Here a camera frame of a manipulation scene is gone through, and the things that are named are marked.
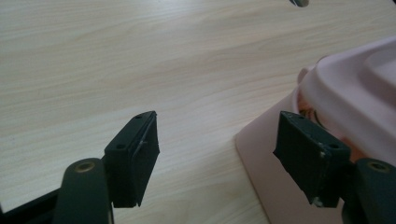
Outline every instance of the light wood surface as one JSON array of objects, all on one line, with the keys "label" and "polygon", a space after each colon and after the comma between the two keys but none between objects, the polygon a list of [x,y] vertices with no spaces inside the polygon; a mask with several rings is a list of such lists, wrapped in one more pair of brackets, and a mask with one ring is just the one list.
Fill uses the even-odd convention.
[{"label": "light wood surface", "polygon": [[161,154],[116,223],[268,223],[234,136],[324,55],[396,34],[391,0],[0,1],[0,202],[59,188],[156,110]]}]

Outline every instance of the pink container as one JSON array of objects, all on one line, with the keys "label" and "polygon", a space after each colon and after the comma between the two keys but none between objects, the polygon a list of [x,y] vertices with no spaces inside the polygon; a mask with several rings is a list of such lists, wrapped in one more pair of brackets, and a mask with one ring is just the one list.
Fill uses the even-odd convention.
[{"label": "pink container", "polygon": [[352,148],[396,166],[396,36],[304,68],[298,87],[236,137],[250,180],[273,224],[338,224],[341,208],[310,205],[273,155],[279,112],[300,113]]}]

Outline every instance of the pink lid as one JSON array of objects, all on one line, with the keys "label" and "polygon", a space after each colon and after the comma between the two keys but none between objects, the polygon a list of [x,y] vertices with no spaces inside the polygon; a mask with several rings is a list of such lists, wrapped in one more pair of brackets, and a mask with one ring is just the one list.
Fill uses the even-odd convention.
[{"label": "pink lid", "polygon": [[321,59],[300,87],[364,153],[396,165],[396,36]]}]

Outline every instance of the wood grain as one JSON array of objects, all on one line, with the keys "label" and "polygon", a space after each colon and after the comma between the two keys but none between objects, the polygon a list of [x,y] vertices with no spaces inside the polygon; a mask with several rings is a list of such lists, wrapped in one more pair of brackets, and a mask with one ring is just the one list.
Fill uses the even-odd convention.
[{"label": "wood grain", "polygon": [[391,36],[390,0],[0,2],[0,202],[59,188],[134,115],[161,154],[116,223],[268,223],[233,138],[324,55]]}]

